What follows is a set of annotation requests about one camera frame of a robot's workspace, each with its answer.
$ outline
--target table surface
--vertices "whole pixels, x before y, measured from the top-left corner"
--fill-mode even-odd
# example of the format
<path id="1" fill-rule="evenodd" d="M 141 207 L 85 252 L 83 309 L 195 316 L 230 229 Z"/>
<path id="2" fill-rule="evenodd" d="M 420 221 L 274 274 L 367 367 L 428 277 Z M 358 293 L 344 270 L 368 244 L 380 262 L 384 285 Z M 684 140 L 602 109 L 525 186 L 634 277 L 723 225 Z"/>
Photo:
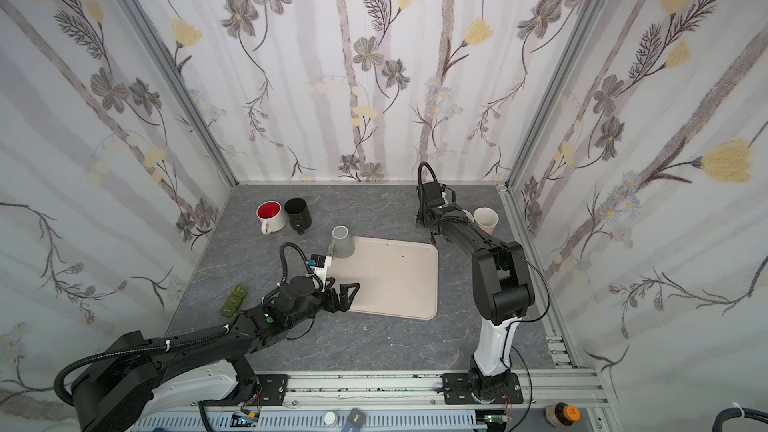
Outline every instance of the table surface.
<path id="1" fill-rule="evenodd" d="M 500 216 L 494 236 L 512 240 L 512 230 L 494 186 L 456 186 L 456 203 L 470 211 L 491 207 Z M 312 226 L 298 235 L 290 226 L 262 235 L 256 208 L 268 200 L 302 197 Z M 197 272 L 170 324 L 181 334 L 220 324 L 219 308 L 235 284 L 248 288 L 244 308 L 255 306 L 280 279 L 278 247 L 294 242 L 309 256 L 325 253 L 334 226 L 353 235 L 429 243 L 416 228 L 418 201 L 413 185 L 238 186 L 210 238 Z M 450 370 L 466 369 L 478 344 L 482 318 L 472 298 L 469 259 L 437 237 L 438 311 L 423 321 L 360 312 L 318 314 L 298 341 L 281 341 L 248 357 L 255 370 Z M 298 254 L 286 250 L 289 278 L 302 273 Z M 527 318 L 538 315 L 536 307 Z M 301 335 L 309 321 L 290 336 Z M 539 323 L 521 324 L 513 345 L 530 368 L 554 368 Z M 512 353 L 512 368 L 523 368 Z"/>

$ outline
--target mug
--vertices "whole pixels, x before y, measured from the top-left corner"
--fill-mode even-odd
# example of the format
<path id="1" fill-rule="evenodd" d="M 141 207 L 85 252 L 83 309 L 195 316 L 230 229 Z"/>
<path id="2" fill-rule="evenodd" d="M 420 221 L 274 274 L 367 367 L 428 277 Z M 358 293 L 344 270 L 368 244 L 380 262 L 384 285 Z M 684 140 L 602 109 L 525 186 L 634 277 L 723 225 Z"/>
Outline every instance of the mug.
<path id="1" fill-rule="evenodd" d="M 288 217 L 279 202 L 270 200 L 256 209 L 256 216 L 261 220 L 261 233 L 269 235 L 286 226 Z"/>
<path id="2" fill-rule="evenodd" d="M 285 203 L 284 209 L 288 214 L 288 223 L 299 235 L 312 226 L 312 216 L 303 198 L 292 198 Z"/>
<path id="3" fill-rule="evenodd" d="M 355 243 L 350 235 L 350 230 L 344 226 L 336 226 L 331 232 L 331 244 L 328 246 L 328 255 L 334 258 L 347 258 L 355 253 Z"/>
<path id="4" fill-rule="evenodd" d="M 475 223 L 488 235 L 493 235 L 493 231 L 498 224 L 498 214 L 488 207 L 480 207 L 472 214 L 475 217 Z"/>

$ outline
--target black mounting plate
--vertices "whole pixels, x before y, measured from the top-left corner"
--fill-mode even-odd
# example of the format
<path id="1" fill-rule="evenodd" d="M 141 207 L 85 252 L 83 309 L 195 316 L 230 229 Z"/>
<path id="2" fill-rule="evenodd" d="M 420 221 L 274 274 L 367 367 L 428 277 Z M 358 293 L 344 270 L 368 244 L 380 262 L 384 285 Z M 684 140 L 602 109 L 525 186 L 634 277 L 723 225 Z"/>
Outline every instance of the black mounting plate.
<path id="1" fill-rule="evenodd" d="M 261 407 L 265 405 L 281 406 L 288 390 L 288 376 L 284 374 L 259 375 L 262 391 L 259 396 Z"/>
<path id="2" fill-rule="evenodd" d="M 520 390 L 518 375 L 510 372 L 508 382 L 502 388 L 513 404 L 523 403 L 523 392 Z M 446 405 L 476 405 L 478 402 L 472 396 L 472 387 L 469 385 L 467 374 L 443 374 L 442 390 Z M 491 404 L 504 404 L 504 396 L 499 394 Z"/>

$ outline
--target orange bottle cap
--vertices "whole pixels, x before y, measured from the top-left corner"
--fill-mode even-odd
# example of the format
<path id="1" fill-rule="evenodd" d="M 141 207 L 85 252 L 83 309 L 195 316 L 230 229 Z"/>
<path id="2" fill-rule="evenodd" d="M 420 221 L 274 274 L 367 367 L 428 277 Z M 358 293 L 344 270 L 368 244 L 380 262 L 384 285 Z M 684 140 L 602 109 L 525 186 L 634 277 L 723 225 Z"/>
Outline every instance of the orange bottle cap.
<path id="1" fill-rule="evenodd" d="M 572 420 L 573 422 L 581 419 L 581 412 L 579 412 L 578 408 L 575 408 L 572 405 L 567 406 L 563 412 L 565 413 L 565 417 L 567 417 L 569 420 Z"/>

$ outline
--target beige tray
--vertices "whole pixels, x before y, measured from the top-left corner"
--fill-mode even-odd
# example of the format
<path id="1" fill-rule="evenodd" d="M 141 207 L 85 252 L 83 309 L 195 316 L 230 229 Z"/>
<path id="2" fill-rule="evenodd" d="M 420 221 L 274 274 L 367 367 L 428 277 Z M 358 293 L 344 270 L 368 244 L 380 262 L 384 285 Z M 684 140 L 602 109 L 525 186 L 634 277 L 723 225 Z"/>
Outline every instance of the beige tray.
<path id="1" fill-rule="evenodd" d="M 429 320 L 437 315 L 437 248 L 432 244 L 353 237 L 355 253 L 334 258 L 337 284 L 359 282 L 351 311 Z"/>

